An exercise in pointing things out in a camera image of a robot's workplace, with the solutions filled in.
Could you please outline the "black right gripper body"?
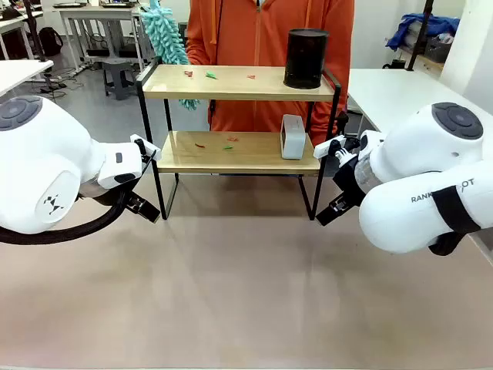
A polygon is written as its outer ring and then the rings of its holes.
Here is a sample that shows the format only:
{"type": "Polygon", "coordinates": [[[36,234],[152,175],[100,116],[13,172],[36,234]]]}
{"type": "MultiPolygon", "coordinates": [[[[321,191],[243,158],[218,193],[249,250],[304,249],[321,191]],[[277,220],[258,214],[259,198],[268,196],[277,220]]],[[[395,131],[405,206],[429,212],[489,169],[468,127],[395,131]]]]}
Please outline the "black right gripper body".
{"type": "Polygon", "coordinates": [[[333,203],[335,205],[360,205],[366,193],[357,183],[355,176],[355,168],[358,163],[357,156],[338,153],[337,158],[340,161],[340,166],[333,177],[333,181],[342,193],[333,200],[333,203]]]}

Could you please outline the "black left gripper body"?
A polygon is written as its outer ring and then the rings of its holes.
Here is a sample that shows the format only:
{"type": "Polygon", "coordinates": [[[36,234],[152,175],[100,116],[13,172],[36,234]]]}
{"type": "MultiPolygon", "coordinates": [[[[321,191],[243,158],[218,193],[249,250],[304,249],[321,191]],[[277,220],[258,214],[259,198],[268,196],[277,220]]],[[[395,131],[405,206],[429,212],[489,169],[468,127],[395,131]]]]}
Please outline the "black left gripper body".
{"type": "Polygon", "coordinates": [[[119,190],[123,194],[123,204],[138,204],[139,195],[134,192],[135,183],[124,183],[119,187],[119,190]]]}

